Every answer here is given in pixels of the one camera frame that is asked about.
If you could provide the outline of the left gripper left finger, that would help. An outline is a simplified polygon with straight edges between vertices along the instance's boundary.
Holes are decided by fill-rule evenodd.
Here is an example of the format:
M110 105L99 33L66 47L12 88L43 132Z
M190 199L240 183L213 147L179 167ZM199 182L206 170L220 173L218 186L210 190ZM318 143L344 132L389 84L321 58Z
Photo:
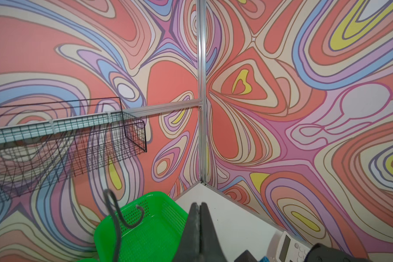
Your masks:
M200 208L191 205L174 262L197 262L200 254Z

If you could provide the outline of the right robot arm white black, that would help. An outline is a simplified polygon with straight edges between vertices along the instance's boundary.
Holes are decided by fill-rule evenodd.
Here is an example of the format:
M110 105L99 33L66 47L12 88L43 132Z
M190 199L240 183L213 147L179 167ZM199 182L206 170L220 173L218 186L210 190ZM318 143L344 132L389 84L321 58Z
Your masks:
M271 262L267 257L263 257L257 261L250 251L244 251L238 256L235 262ZM365 258L356 258L347 253L324 246L323 244L315 244L306 255L302 262L372 262Z

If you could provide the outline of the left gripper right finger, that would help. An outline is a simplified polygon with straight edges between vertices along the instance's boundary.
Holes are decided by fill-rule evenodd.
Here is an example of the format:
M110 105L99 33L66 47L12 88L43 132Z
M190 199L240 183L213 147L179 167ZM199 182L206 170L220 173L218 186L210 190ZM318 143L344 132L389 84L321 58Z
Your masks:
M200 262L226 262L207 203L200 205Z

